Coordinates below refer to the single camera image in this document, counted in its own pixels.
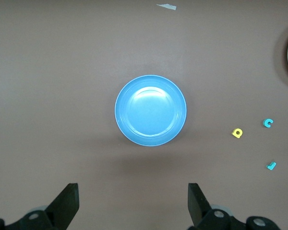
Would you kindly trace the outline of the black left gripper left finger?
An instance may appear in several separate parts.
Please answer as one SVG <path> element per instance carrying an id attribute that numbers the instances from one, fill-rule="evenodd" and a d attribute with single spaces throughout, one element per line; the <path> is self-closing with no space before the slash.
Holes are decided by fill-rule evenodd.
<path id="1" fill-rule="evenodd" d="M 18 221 L 6 225 L 0 218 L 0 230 L 65 230 L 79 210 L 77 183 L 68 184 L 46 207 L 27 213 Z"/>

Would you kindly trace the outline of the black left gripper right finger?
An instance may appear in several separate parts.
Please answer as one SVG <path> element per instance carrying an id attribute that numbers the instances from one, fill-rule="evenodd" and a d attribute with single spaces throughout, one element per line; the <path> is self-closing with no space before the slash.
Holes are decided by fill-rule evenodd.
<path id="1" fill-rule="evenodd" d="M 278 230 L 272 220 L 250 216 L 243 223 L 224 210 L 212 208 L 197 183 L 188 184 L 188 211 L 193 225 L 190 230 Z"/>

